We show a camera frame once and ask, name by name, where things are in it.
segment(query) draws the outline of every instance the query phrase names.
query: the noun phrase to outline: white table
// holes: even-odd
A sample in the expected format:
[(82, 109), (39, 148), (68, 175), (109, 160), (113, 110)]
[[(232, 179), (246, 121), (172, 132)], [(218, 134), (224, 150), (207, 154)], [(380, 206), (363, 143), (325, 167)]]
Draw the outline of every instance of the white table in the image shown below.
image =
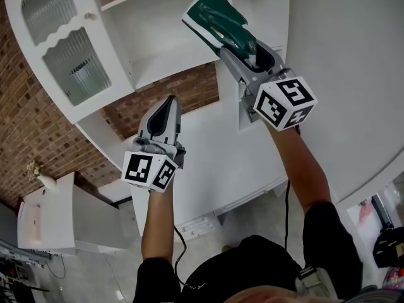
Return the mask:
[(109, 252), (127, 247), (119, 210), (74, 185), (74, 172), (23, 198), (18, 247), (75, 254), (76, 249)]

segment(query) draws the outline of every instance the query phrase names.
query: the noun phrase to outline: brick wall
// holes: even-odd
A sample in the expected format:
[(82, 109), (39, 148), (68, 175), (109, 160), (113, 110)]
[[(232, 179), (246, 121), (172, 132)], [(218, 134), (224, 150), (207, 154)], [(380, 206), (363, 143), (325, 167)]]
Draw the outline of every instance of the brick wall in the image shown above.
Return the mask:
[(205, 64), (174, 74), (104, 107), (102, 113), (122, 140), (138, 133), (140, 119), (151, 105), (177, 95), (182, 114), (219, 101), (215, 65)]
[(119, 178), (120, 172), (60, 113), (37, 81), (18, 47), (0, 2), (0, 201), (41, 187), (30, 181), (31, 159), (57, 179), (77, 171), (76, 183), (91, 191)]

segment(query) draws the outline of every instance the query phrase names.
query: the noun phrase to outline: cabinet door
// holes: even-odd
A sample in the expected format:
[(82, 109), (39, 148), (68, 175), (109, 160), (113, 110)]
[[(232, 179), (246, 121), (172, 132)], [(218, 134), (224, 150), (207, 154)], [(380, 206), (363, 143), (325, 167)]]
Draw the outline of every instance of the cabinet door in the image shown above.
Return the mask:
[(94, 0), (6, 0), (33, 72), (75, 123), (134, 91)]

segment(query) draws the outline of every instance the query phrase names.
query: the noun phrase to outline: pink object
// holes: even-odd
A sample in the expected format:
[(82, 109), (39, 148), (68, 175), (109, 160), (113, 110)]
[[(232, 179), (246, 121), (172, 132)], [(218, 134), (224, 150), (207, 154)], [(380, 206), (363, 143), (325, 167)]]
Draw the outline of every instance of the pink object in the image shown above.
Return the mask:
[(367, 217), (371, 214), (372, 212), (372, 204), (371, 203), (366, 203), (365, 205), (362, 205), (360, 207), (359, 211), (359, 224), (363, 224)]
[(400, 267), (391, 267), (383, 282), (383, 288), (390, 290), (404, 289), (404, 271)]

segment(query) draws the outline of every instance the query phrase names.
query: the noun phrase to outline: black shirt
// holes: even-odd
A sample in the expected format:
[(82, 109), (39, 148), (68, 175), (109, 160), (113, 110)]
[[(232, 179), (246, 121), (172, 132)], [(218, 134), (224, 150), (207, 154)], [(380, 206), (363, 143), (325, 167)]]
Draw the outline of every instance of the black shirt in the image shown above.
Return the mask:
[[(324, 268), (339, 298), (348, 299), (360, 290), (362, 263), (334, 205), (322, 202), (309, 209), (304, 218), (303, 245), (306, 266)], [(283, 247), (253, 235), (239, 247), (204, 262), (182, 291), (167, 260), (146, 259), (138, 270), (134, 303), (223, 303), (242, 290), (260, 285), (295, 290), (300, 270)]]

